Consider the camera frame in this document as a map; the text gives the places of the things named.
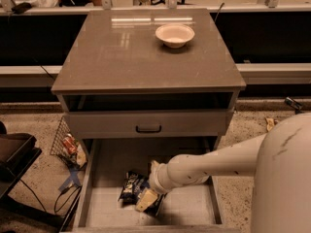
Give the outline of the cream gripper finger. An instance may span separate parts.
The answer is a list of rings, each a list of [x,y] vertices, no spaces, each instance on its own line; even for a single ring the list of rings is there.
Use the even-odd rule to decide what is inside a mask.
[[[150,188],[145,188],[139,196],[135,209],[138,212],[144,212],[147,210],[158,198],[158,194]]]

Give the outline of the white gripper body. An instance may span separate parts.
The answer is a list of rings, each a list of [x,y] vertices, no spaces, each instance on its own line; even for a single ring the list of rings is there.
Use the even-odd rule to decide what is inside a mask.
[[[155,160],[151,162],[149,184],[150,188],[157,194],[166,194],[171,191],[166,164],[158,163]]]

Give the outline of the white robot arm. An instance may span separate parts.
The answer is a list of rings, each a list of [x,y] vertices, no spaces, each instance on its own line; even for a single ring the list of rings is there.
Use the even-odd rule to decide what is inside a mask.
[[[311,114],[288,117],[268,133],[206,154],[152,162],[137,209],[210,176],[252,176],[251,233],[311,233]]]

